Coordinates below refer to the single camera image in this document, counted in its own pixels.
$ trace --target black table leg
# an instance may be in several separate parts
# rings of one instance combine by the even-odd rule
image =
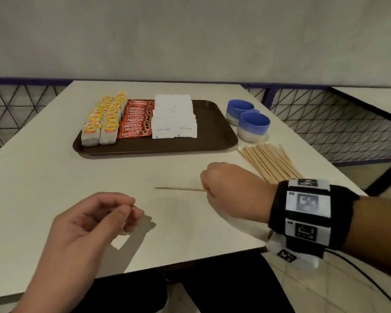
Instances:
[[[369,196],[379,196],[391,186],[391,167],[365,189]]]

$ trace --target white table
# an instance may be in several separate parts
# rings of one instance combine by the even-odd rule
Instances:
[[[391,89],[334,87],[336,94],[391,121]],[[391,186],[391,167],[366,189],[366,194],[378,196]]]
[[[147,222],[147,228],[129,237],[119,250],[108,248],[99,276],[264,246],[217,215],[204,193],[154,189],[200,187],[199,174],[213,161],[254,171],[235,150],[95,160],[73,150],[84,116],[101,97],[119,90],[141,99],[157,93],[189,93],[192,99],[213,101],[223,113],[230,99],[248,100],[271,119],[269,142],[282,144],[304,176],[327,178],[363,194],[239,85],[75,81],[0,149],[0,296],[26,289],[52,219],[97,191],[135,197],[136,205],[156,224],[149,230]]]

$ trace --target hand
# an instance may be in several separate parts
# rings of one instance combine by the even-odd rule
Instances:
[[[245,220],[268,223],[277,185],[227,162],[213,162],[200,174],[210,205]]]
[[[135,199],[101,192],[56,216],[36,272],[14,313],[70,312],[84,297],[104,249],[118,234],[132,232],[144,212]]]

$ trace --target brown serving tray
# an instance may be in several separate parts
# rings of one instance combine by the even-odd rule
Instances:
[[[114,145],[83,147],[80,131],[73,143],[73,148],[82,155],[99,156],[222,150],[238,143],[233,129],[215,103],[207,100],[193,100],[193,109],[197,119],[197,138],[152,139],[152,136],[118,138]]]

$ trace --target blue and white mug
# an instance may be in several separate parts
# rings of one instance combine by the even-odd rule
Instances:
[[[227,104],[226,110],[226,119],[232,125],[238,125],[240,120],[240,115],[243,112],[251,111],[251,112],[259,112],[258,110],[254,110],[254,105],[245,100],[230,100]]]
[[[246,142],[259,142],[265,136],[270,124],[271,120],[263,114],[243,112],[237,128],[238,136]]]

